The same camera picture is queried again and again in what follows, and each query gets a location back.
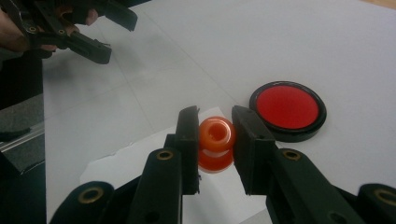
red circular lid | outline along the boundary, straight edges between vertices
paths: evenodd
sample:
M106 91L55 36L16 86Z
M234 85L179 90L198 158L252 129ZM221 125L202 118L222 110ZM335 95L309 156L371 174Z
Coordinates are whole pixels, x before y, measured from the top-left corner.
M292 86L264 90L256 101L257 110L268 122L287 129L301 129L318 117L318 104L306 91Z
M326 120L326 107L316 93L295 82L278 81L258 88L250 109L276 140L300 142L314 136Z

white surface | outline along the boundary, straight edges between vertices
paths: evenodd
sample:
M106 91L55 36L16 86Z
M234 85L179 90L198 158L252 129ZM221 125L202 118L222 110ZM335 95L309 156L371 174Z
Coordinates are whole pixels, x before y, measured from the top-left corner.
M336 186L396 187L396 11L342 0L155 0L129 33L101 18L108 65L64 50L44 62L48 217L90 161L176 124L189 105L248 105L261 85L314 90L328 118L300 144Z
M218 107L200 114L200 122L212 116L223 116ZM155 133L115 155L88 164L80 184L105 181L115 189L143 173L149 153L162 148L166 135L175 133L176 126ZM200 171L200 194L183 197L183 223L239 224L265 208L264 197L247 197L234 166L211 175Z

